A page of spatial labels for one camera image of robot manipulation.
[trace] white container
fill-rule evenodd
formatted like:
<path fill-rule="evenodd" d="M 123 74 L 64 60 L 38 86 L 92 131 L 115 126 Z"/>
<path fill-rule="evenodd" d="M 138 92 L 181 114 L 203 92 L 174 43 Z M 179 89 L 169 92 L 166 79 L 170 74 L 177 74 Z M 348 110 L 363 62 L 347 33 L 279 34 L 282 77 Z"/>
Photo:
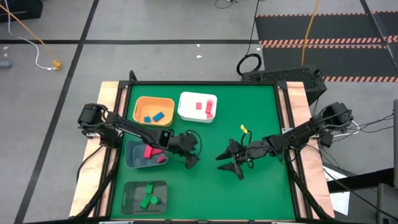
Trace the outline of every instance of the white container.
<path fill-rule="evenodd" d="M 208 119 L 206 114 L 207 101 L 212 101 L 212 118 Z M 197 103 L 201 103 L 201 109 L 197 110 Z M 216 116 L 217 96 L 204 93 L 183 92 L 178 103 L 178 114 L 185 121 L 196 121 L 202 123 L 211 123 Z"/>

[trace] orange cable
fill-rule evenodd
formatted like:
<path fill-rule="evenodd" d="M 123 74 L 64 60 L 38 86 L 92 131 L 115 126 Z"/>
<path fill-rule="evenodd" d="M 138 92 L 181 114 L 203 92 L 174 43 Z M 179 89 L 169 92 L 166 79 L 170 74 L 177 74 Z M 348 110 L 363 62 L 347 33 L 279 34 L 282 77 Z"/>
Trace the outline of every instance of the orange cable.
<path fill-rule="evenodd" d="M 21 22 L 12 12 L 10 12 L 10 11 L 8 11 L 4 6 L 2 6 L 1 4 L 0 4 L 0 8 L 2 9 L 2 10 L 4 10 L 4 11 L 6 11 L 10 16 L 12 16 L 16 21 L 18 21 L 19 22 L 19 24 L 22 26 L 22 27 L 24 27 L 30 34 L 32 34 L 32 36 L 34 36 L 57 60 L 58 60 L 58 62 L 59 62 L 59 65 L 58 66 L 61 66 L 62 65 L 62 60 L 61 60 L 61 58 L 59 57 L 59 55 L 58 54 L 56 54 L 55 52 L 53 52 L 51 49 L 50 49 L 50 47 L 49 46 L 47 46 L 44 42 L 43 42 L 43 40 L 41 40 L 39 37 L 37 37 L 27 26 L 25 26 L 25 24 L 23 23 L 23 22 Z"/>
<path fill-rule="evenodd" d="M 307 46 L 307 38 L 308 38 L 308 35 L 310 33 L 310 30 L 311 30 L 313 18 L 315 17 L 315 14 L 317 13 L 319 2 L 320 2 L 320 0 L 317 0 L 317 4 L 315 5 L 315 9 L 313 10 L 313 13 L 312 13 L 312 16 L 311 16 L 311 20 L 310 20 L 310 23 L 309 23 L 308 28 L 307 28 L 307 33 L 305 34 L 303 52 L 301 54 L 301 66 L 304 65 L 304 56 L 305 56 L 305 47 Z"/>

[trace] blue block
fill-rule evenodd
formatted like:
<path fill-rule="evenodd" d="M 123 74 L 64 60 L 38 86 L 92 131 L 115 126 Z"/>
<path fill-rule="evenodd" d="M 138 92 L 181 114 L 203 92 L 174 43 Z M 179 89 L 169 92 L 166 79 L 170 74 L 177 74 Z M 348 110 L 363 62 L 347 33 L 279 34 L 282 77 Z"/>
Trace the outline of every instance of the blue block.
<path fill-rule="evenodd" d="M 150 117 L 144 117 L 144 122 L 145 123 L 150 123 Z"/>
<path fill-rule="evenodd" d="M 155 122 L 158 122 L 158 120 L 162 119 L 164 117 L 164 114 L 162 112 L 159 112 L 157 115 L 155 115 L 152 119 Z"/>

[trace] white cable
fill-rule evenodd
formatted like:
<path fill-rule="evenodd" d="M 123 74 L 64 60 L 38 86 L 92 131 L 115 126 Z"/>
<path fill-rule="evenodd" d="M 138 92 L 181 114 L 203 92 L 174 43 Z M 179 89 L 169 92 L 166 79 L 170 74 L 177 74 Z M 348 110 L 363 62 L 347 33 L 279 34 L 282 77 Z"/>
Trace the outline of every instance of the white cable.
<path fill-rule="evenodd" d="M 335 137 L 342 137 L 342 136 L 358 134 L 359 130 L 361 130 L 361 128 L 359 127 L 359 125 L 355 121 L 352 121 L 352 123 L 354 123 L 356 125 L 356 132 L 354 132 L 354 133 L 346 133 L 346 134 L 337 134 L 337 135 L 335 135 L 333 137 L 335 138 Z"/>
<path fill-rule="evenodd" d="M 7 8 L 7 10 L 10 12 L 10 9 L 8 8 L 8 2 L 7 2 L 7 0 L 4 0 L 4 2 L 6 3 L 6 8 Z M 40 65 L 39 65 L 39 63 L 38 63 L 37 61 L 38 61 L 38 59 L 39 59 L 40 52 L 39 52 L 39 47 L 38 47 L 37 45 L 35 45 L 33 42 L 31 42 L 31 41 L 29 41 L 29 40 L 27 40 L 27 39 L 25 39 L 25 38 L 23 38 L 23 37 L 17 37 L 17 36 L 15 36 L 14 34 L 11 33 L 11 16 L 10 16 L 10 14 L 8 14 L 8 33 L 10 33 L 10 35 L 12 35 L 13 37 L 15 37 L 15 38 L 17 38 L 17 39 L 24 40 L 24 41 L 26 41 L 26 42 L 32 44 L 33 46 L 35 46 L 35 48 L 36 48 L 36 50 L 37 50 L 37 55 L 36 55 L 36 61 L 35 61 L 35 62 L 36 62 L 36 65 L 39 66 L 39 68 L 47 69 L 48 71 L 55 70 L 55 68 L 47 68 L 47 67 L 43 67 L 43 66 L 40 66 Z"/>

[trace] white paper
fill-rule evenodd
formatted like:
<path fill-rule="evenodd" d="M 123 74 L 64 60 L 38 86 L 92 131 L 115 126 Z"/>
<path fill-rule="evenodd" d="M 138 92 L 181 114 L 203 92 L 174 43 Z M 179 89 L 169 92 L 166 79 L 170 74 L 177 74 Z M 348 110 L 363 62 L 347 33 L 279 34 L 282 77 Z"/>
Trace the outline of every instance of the white paper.
<path fill-rule="evenodd" d="M 325 166 L 323 168 L 336 180 L 347 177 Z M 326 172 L 325 177 L 327 181 L 333 180 L 333 178 L 331 178 Z M 330 198 L 334 211 L 348 215 L 349 192 L 333 193 L 330 194 Z"/>

